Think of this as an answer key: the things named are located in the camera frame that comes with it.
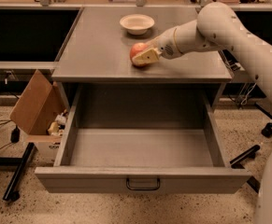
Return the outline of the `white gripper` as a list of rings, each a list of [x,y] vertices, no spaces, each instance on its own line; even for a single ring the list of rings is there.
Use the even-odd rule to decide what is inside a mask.
[[[177,27],[170,28],[146,43],[148,64],[157,63],[160,57],[172,60],[182,55],[176,44],[176,31]]]

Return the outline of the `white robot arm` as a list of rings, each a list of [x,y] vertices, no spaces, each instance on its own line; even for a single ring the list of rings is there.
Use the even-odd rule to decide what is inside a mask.
[[[228,50],[272,105],[272,45],[248,31],[226,4],[203,7],[197,19],[170,28],[130,51],[132,64],[143,66],[160,58],[175,59],[188,52]],[[265,164],[254,224],[272,224],[272,152]]]

